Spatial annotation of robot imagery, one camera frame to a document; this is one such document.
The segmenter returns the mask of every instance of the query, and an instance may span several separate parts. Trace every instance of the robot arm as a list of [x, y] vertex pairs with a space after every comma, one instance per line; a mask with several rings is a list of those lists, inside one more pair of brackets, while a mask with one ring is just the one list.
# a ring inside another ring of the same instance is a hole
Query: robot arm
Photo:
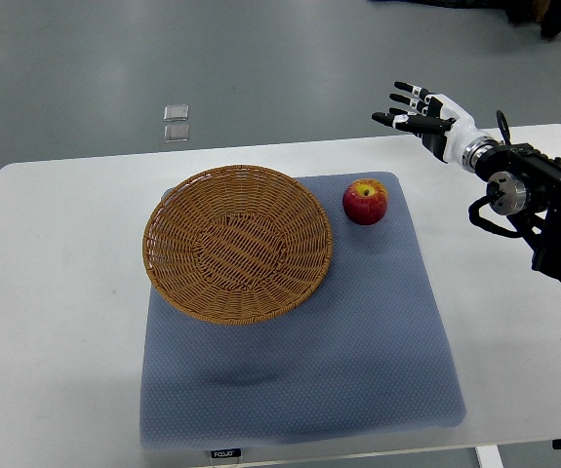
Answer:
[[[415, 134], [438, 159], [458, 163], [487, 182], [486, 196], [469, 207], [470, 221], [493, 234], [523, 238], [534, 252], [532, 269], [561, 282], [560, 158], [550, 159], [527, 143], [511, 144], [500, 111], [501, 143], [477, 130], [473, 118], [448, 97], [402, 82], [395, 88], [412, 97], [392, 94], [391, 99], [412, 110], [390, 108], [372, 118]], [[482, 217], [486, 205], [506, 216], [514, 230]]]

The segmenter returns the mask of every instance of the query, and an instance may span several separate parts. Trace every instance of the floor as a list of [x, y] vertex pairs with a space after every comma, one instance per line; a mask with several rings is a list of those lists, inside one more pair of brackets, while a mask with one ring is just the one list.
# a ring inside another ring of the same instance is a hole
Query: floor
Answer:
[[[512, 126], [561, 123], [561, 34], [547, 44], [499, 10], [403, 2], [0, 0], [0, 169], [394, 135], [370, 116], [395, 80], [448, 95], [480, 128], [497, 109]], [[187, 142], [163, 141], [172, 103], [190, 106]], [[505, 468], [561, 467], [550, 442], [500, 450]], [[300, 466], [478, 463], [459, 449]]]

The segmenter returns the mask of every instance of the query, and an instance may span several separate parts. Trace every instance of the woven basket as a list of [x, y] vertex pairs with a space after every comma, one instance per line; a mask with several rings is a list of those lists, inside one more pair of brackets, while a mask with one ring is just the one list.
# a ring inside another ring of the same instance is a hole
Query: woven basket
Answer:
[[330, 222], [287, 175], [226, 166], [185, 180], [156, 207], [143, 236], [154, 288], [214, 324], [272, 319], [304, 302], [332, 258]]

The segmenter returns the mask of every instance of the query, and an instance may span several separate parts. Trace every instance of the blue mat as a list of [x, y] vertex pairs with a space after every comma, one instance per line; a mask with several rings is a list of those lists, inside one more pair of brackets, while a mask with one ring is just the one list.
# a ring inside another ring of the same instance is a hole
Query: blue mat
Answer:
[[[344, 189], [372, 176], [389, 206], [349, 221]], [[152, 290], [141, 380], [147, 449], [274, 446], [455, 426], [465, 415], [447, 335], [395, 175], [301, 178], [330, 219], [328, 275], [295, 310], [229, 327], [190, 318]]]

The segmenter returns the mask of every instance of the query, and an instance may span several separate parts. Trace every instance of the red apple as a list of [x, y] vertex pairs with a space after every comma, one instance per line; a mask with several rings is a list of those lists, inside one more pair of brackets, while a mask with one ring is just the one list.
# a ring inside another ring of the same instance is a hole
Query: red apple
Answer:
[[375, 224], [388, 208], [388, 190], [373, 178], [354, 180], [342, 195], [342, 208], [356, 224]]

